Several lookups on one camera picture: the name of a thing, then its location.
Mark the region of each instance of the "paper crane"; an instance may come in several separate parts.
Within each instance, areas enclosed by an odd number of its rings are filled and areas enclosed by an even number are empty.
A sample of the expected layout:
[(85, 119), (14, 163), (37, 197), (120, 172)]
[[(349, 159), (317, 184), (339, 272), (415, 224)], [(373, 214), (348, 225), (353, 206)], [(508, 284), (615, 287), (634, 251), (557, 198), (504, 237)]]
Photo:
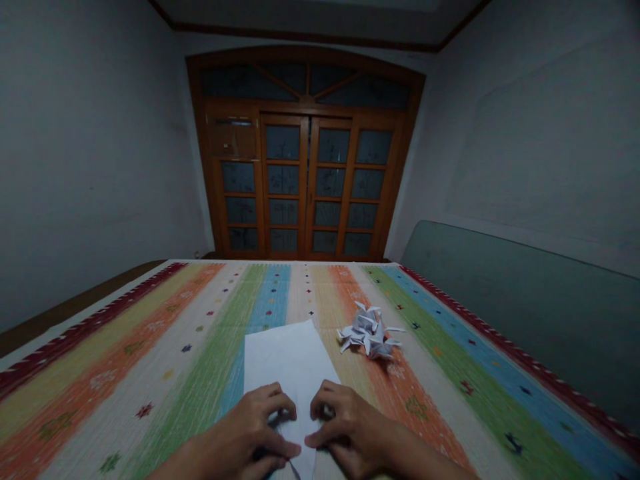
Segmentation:
[(391, 338), (386, 339), (385, 333), (388, 331), (404, 332), (405, 330), (394, 327), (385, 328), (382, 324), (382, 313), (379, 307), (369, 307), (367, 309), (360, 302), (355, 302), (355, 304), (358, 306), (358, 310), (355, 312), (353, 323), (342, 330), (338, 330), (340, 340), (346, 339), (340, 353), (352, 345), (362, 345), (370, 359), (382, 357), (392, 360), (393, 347), (400, 347), (402, 343)]

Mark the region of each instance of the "gray headboard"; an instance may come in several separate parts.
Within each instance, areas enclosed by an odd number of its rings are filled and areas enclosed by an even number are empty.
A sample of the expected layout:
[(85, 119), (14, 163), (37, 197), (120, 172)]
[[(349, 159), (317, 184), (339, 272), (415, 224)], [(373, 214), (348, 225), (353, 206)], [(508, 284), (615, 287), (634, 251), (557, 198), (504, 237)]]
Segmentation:
[(640, 433), (640, 280), (430, 221), (401, 263)]

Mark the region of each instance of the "striped bedspread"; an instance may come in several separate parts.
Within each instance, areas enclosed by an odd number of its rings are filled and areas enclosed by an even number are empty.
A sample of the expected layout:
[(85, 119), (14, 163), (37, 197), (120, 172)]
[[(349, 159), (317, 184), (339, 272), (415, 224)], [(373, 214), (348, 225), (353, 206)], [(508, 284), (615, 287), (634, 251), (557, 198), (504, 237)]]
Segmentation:
[[(393, 362), (340, 354), (355, 301), (407, 330)], [(640, 475), (636, 437), (398, 264), (168, 261), (2, 359), (0, 478), (144, 478), (240, 399), (246, 334), (309, 318), (343, 384), (482, 478)]]

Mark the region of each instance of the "white wall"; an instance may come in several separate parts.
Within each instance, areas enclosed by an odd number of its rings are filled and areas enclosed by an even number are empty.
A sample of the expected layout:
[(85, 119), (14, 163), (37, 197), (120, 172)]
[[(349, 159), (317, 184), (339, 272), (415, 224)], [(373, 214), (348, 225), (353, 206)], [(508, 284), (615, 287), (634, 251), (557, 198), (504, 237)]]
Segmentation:
[(633, 4), (494, 0), (438, 55), (389, 258), (427, 219), (640, 276)]
[(148, 2), (2, 9), (0, 331), (136, 265), (207, 248), (184, 61)]
[[(304, 43), (304, 42), (290, 42), (279, 41), (269, 39), (254, 39), (246, 37), (226, 37), (222, 35), (204, 35), (199, 33), (178, 33), (177, 34), (181, 51), (184, 56), (197, 55), (200, 53), (208, 53), (220, 50), (230, 50), (246, 47), (258, 47), (263, 45), (312, 45), (327, 47), (333, 49), (341, 49), (359, 53), (360, 55), (366, 55), (374, 57), (380, 60), (384, 60), (390, 63), (401, 65), (403, 67), (418, 71), (429, 76), (435, 55), (418, 52), (398, 51), (398, 50), (384, 50), (384, 49), (372, 49), (362, 47), (349, 47), (346, 45), (322, 45), (318, 43)], [(185, 111), (187, 112), (187, 129), (189, 132), (189, 140), (191, 142), (191, 152), (193, 153), (193, 167), (197, 172), (198, 182), (198, 194), (200, 198), (200, 206), (203, 212), (203, 222), (205, 224), (207, 246), (210, 251), (215, 250), (215, 244), (213, 241), (213, 233), (211, 230), (211, 221), (209, 220), (209, 206), (207, 203), (207, 192), (205, 189), (204, 176), (202, 172), (202, 164), (200, 160), (200, 150), (198, 148), (197, 131), (195, 128), (195, 119), (193, 115), (193, 106), (191, 104), (191, 94), (189, 92), (189, 80), (187, 77), (186, 66), (181, 70), (181, 91)], [(423, 93), (423, 98), (416, 118), (415, 132), (422, 132), (425, 130), (424, 122), (426, 117), (426, 91)], [(411, 168), (411, 164), (417, 154), (417, 142), (414, 140), (411, 142), (409, 153), (407, 155), (407, 162), (405, 164), (405, 171)], [(394, 216), (398, 212), (398, 208), (401, 204), (402, 198), (405, 196), (405, 189), (407, 184), (406, 176), (403, 178), (399, 194), (398, 201), (396, 203), (396, 210)]]

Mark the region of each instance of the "wooden bed edge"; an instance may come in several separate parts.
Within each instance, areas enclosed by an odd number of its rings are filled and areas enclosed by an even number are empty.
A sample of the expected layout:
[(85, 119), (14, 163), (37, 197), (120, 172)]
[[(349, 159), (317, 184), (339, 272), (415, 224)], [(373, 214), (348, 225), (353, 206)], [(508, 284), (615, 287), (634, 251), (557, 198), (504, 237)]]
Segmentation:
[(130, 281), (136, 280), (136, 278), (164, 262), (166, 262), (166, 260), (154, 260), (138, 265), (22, 322), (20, 325), (6, 332), (0, 333), (0, 358), (22, 347), (34, 338), (42, 335), (51, 327), (64, 322), (76, 313), (92, 306), (97, 301), (102, 300), (107, 295), (122, 288)]

